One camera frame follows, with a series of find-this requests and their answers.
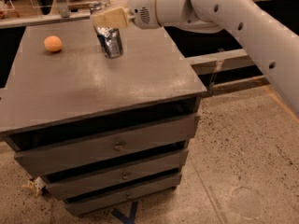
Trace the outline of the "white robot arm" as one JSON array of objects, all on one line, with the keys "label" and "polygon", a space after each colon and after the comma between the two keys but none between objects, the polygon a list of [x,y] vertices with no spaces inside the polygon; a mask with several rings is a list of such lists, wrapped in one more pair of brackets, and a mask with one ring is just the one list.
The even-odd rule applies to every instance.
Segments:
[{"label": "white robot arm", "polygon": [[98,27],[174,26],[194,33],[225,30],[299,114],[299,36],[252,0],[116,0],[91,15]]}]

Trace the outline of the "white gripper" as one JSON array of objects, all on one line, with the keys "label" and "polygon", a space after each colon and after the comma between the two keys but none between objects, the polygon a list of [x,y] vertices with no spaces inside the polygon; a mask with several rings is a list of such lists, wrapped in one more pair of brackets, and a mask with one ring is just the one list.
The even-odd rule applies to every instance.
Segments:
[{"label": "white gripper", "polygon": [[[133,23],[141,29],[157,29],[161,25],[156,15],[156,0],[129,0]],[[129,10],[125,7],[113,7],[95,11],[91,15],[93,24],[100,28],[126,28],[130,23]]]}]

